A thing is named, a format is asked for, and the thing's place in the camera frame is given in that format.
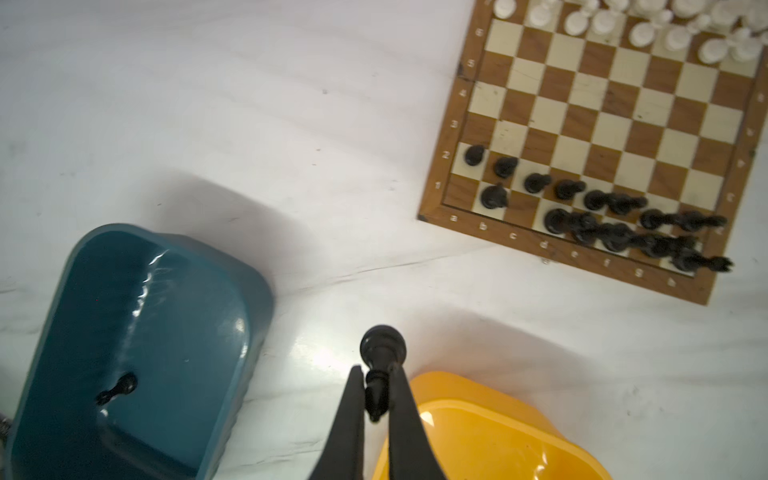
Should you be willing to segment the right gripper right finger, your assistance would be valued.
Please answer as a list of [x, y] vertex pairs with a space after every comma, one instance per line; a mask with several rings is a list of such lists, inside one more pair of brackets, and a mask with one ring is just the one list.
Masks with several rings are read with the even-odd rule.
[[393, 364], [389, 377], [389, 478], [446, 480], [402, 366]]

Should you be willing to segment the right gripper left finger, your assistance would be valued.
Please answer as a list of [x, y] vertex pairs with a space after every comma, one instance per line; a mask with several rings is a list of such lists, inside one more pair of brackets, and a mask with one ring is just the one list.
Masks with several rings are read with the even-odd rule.
[[361, 480], [364, 466], [365, 387], [360, 365], [351, 368], [325, 447], [310, 480]]

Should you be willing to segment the black rook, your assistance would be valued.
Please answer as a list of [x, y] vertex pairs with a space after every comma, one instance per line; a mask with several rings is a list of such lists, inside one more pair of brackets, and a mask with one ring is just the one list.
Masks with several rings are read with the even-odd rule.
[[376, 325], [363, 335], [360, 355], [368, 368], [365, 375], [365, 408], [370, 421], [378, 423], [389, 410], [390, 368], [405, 362], [406, 343], [394, 327]]

